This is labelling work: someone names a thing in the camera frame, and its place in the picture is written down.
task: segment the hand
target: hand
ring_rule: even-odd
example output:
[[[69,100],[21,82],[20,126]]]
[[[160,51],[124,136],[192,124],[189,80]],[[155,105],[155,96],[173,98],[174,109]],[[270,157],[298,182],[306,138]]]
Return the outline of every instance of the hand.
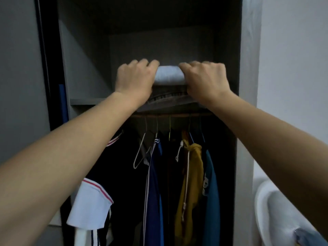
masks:
[[[153,60],[147,65],[148,60],[146,59],[139,62],[133,60],[128,65],[121,65],[117,70],[115,92],[125,95],[126,98],[131,98],[137,108],[142,106],[152,93],[159,62]]]
[[[207,108],[219,102],[224,94],[232,93],[224,64],[192,61],[179,67],[185,75],[188,94]]]

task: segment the person's right hand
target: person's right hand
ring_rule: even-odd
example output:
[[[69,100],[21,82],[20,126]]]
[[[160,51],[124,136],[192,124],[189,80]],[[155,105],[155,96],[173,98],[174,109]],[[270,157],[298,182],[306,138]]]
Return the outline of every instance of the person's right hand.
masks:
[[[180,63],[179,67],[185,75],[188,94],[207,108],[232,93],[224,64],[192,61]]]

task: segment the person's right arm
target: person's right arm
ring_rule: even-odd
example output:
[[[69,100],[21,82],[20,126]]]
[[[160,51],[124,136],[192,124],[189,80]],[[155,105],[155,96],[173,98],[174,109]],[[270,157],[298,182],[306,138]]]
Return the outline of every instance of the person's right arm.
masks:
[[[328,238],[328,146],[235,95],[223,64],[194,61],[180,68],[188,93],[232,130],[283,194]]]

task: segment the wardrobe side post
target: wardrobe side post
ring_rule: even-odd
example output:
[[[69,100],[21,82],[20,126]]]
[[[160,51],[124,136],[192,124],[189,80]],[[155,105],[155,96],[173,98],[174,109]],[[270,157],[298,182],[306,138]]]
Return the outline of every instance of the wardrobe side post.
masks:
[[[242,0],[239,96],[256,106],[262,0]],[[234,246],[251,246],[254,159],[237,140]]]

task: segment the rolled white fabric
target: rolled white fabric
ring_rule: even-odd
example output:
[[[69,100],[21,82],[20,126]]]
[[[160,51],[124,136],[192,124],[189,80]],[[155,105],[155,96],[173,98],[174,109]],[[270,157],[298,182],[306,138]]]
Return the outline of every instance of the rolled white fabric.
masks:
[[[184,74],[178,66],[159,66],[154,85],[185,85]]]

